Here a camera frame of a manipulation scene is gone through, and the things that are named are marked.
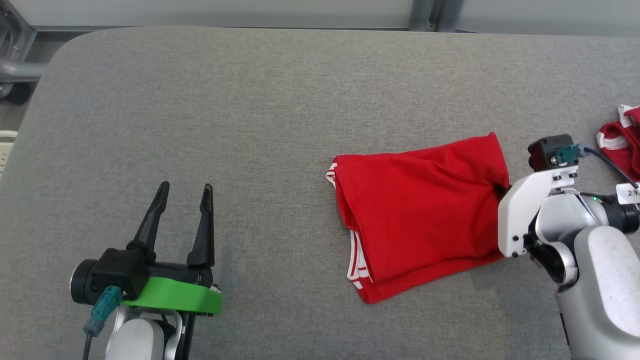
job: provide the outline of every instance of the black wheel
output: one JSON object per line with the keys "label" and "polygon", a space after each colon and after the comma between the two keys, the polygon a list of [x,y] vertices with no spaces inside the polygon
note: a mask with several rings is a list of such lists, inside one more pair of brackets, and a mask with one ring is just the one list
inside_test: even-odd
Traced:
{"label": "black wheel", "polygon": [[9,94],[4,97],[5,100],[14,104],[14,105],[22,105],[27,100],[29,100],[29,96],[31,96],[31,89],[29,88],[29,84],[27,83],[14,83],[9,91]]}

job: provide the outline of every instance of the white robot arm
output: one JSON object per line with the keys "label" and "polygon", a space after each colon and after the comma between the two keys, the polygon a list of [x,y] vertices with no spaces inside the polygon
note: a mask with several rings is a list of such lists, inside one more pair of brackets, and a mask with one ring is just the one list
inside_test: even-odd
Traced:
{"label": "white robot arm", "polygon": [[577,159],[560,162],[554,151],[571,145],[560,135],[529,146],[536,172],[499,204],[499,249],[529,253],[558,285],[572,359],[640,359],[640,261],[625,236],[638,229],[639,212],[568,188]]}

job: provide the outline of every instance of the red cloth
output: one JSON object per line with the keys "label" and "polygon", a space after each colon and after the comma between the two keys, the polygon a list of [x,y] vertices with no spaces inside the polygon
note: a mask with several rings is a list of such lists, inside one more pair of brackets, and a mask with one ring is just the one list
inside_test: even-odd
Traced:
{"label": "red cloth", "polygon": [[620,119],[605,124],[596,135],[600,150],[633,180],[640,181],[640,107],[620,105]]}
{"label": "red cloth", "polygon": [[327,173],[351,234],[348,278],[373,304],[502,258],[494,133],[402,154],[340,155]]}

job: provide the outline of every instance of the black cable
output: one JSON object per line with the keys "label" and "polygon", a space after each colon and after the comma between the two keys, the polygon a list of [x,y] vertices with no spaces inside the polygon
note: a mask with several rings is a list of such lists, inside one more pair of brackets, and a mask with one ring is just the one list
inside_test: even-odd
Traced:
{"label": "black cable", "polygon": [[93,336],[89,332],[86,335],[86,340],[84,341],[84,354],[82,355],[82,360],[89,360],[89,349],[91,349],[91,339]]}
{"label": "black cable", "polygon": [[631,186],[634,187],[634,189],[638,189],[638,184],[636,184],[636,182],[629,175],[627,175],[626,172],[622,171],[622,169],[620,167],[618,167],[613,161],[611,161],[611,159],[609,159],[607,156],[605,156],[601,152],[595,151],[595,150],[593,150],[593,149],[591,149],[589,147],[585,147],[584,151],[588,152],[590,154],[594,154],[595,156],[597,156],[600,160],[604,161],[610,168],[612,168],[617,173],[622,175],[622,177],[624,177],[625,180],[627,180],[627,182],[629,184],[631,184]]}

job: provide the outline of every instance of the gray fabric surface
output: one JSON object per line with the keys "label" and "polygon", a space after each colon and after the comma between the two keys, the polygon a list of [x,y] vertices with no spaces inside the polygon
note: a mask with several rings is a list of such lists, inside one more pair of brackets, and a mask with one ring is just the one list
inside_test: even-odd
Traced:
{"label": "gray fabric surface", "polygon": [[[186,259],[214,186],[226,296],[196,322],[192,359],[568,359],[554,286],[528,259],[365,305],[324,173],[336,154],[495,131],[514,181],[531,141],[593,143],[638,103],[639,58],[629,38],[169,27],[72,40],[0,181],[0,358],[80,357],[90,307],[71,301],[70,274],[122,248],[169,180],[162,261]],[[579,189],[614,183],[582,162]]]}

